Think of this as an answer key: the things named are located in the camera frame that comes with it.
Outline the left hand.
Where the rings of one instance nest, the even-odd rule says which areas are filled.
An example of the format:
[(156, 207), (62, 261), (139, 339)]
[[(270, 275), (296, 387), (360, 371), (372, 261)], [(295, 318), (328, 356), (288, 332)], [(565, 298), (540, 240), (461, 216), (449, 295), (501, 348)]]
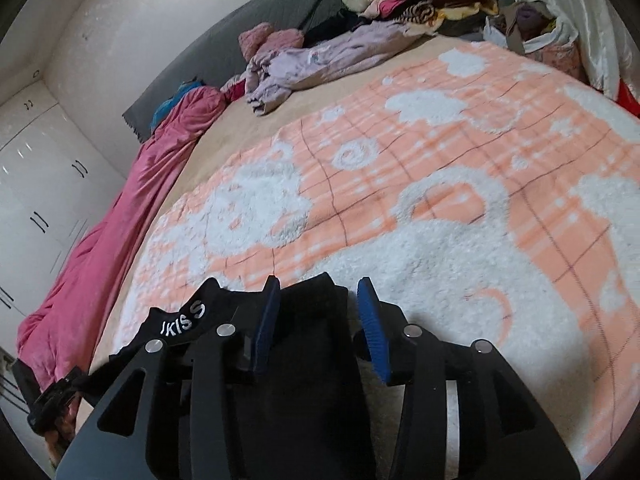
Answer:
[(74, 440), (76, 432), (82, 427), (92, 411), (93, 407), (85, 399), (74, 399), (58, 416), (55, 430), (50, 430), (44, 435), (49, 462), (53, 468), (58, 466), (65, 454), (66, 445)]

